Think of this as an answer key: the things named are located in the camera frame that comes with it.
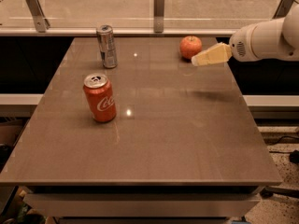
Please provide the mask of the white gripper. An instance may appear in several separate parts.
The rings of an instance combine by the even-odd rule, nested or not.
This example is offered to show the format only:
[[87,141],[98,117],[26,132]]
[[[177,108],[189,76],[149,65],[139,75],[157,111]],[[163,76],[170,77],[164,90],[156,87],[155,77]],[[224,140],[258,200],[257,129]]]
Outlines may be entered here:
[[231,36],[229,45],[220,42],[199,52],[192,56],[192,64],[202,66],[226,63],[232,54],[240,62],[260,61],[264,49],[261,24],[251,24],[237,30]]

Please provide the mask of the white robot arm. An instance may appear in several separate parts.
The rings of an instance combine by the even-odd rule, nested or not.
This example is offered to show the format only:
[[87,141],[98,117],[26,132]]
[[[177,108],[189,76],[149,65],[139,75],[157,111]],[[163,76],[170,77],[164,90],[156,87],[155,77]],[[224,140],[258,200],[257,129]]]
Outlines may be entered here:
[[237,30],[229,39],[192,56],[194,66],[264,59],[299,60],[299,5],[279,19],[254,23]]

